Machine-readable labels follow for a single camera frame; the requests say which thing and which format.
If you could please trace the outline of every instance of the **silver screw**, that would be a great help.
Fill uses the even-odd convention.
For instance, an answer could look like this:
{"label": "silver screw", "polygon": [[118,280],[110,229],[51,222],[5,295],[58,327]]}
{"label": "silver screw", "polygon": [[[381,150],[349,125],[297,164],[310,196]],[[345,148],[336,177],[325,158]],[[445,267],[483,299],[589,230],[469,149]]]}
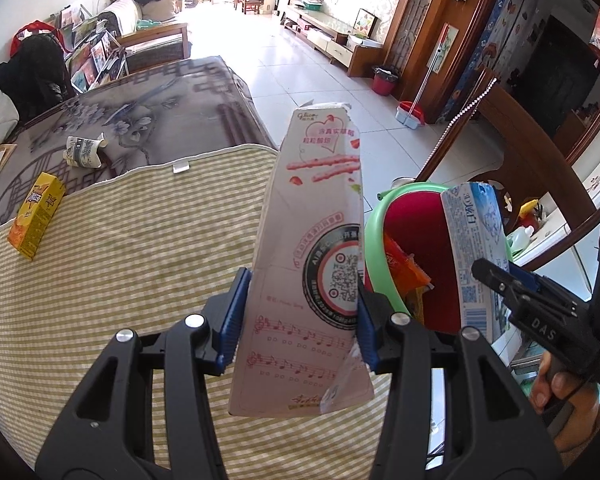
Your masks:
{"label": "silver screw", "polygon": [[391,322],[394,325],[405,326],[411,322],[411,318],[408,314],[405,314],[404,312],[394,312],[393,314],[391,314]]}
{"label": "silver screw", "polygon": [[478,338],[480,337],[480,331],[472,326],[465,326],[462,329],[462,337],[468,339],[469,341],[478,341]]}
{"label": "silver screw", "polygon": [[199,328],[203,326],[204,323],[205,318],[203,316],[200,316],[200,314],[191,314],[190,316],[187,316],[184,320],[184,324],[187,325],[189,328]]}
{"label": "silver screw", "polygon": [[120,332],[116,334],[116,339],[120,343],[126,343],[127,341],[131,341],[134,338],[133,330],[129,330],[128,328],[123,328]]}

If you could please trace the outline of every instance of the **red bucket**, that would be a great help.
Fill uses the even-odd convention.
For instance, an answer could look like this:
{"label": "red bucket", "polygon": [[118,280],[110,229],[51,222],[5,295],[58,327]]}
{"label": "red bucket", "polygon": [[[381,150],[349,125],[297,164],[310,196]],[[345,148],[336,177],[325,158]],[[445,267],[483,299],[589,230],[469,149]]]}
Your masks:
{"label": "red bucket", "polygon": [[374,83],[371,89],[378,95],[389,95],[395,88],[395,83],[390,83],[382,79],[378,74],[374,77]]}

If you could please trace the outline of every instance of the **music notes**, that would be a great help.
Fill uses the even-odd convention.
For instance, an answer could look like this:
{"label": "music notes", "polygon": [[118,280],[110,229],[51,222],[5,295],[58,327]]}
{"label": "music notes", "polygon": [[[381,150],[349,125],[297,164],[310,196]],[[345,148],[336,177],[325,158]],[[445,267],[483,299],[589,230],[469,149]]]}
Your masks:
{"label": "music notes", "polygon": [[317,330],[311,330],[292,323],[284,323],[281,320],[273,321],[268,317],[258,316],[253,327],[256,334],[260,332],[277,332],[286,335],[297,336],[304,341],[315,345],[324,345],[327,348],[347,349],[347,341],[341,337],[331,336]]}
{"label": "music notes", "polygon": [[286,370],[288,373],[296,375],[302,374],[307,376],[309,379],[324,379],[333,381],[336,378],[336,372],[321,368],[307,363],[301,363],[298,361],[290,361],[288,359],[276,358],[273,355],[263,356],[256,352],[251,352],[247,357],[247,366],[253,368],[254,366],[264,366],[269,368],[276,368],[278,370]]}

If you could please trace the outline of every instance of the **white bottle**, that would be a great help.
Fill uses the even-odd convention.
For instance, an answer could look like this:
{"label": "white bottle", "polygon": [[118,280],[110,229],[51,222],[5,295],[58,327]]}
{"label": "white bottle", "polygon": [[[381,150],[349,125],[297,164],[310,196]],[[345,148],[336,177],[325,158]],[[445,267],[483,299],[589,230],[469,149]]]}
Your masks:
{"label": "white bottle", "polygon": [[524,251],[527,247],[529,247],[529,244],[531,243],[531,236],[533,235],[533,233],[533,227],[520,226],[509,236],[507,236],[507,242],[511,247],[511,253],[519,253],[520,251]]}

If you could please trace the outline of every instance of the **dark doorway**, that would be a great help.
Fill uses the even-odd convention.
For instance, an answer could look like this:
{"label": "dark doorway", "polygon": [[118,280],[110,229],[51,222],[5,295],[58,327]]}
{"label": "dark doorway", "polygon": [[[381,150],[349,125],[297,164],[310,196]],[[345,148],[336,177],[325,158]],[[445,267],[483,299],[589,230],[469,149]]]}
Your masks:
{"label": "dark doorway", "polygon": [[600,66],[595,62],[589,46],[551,16],[513,97],[553,138],[596,83]]}

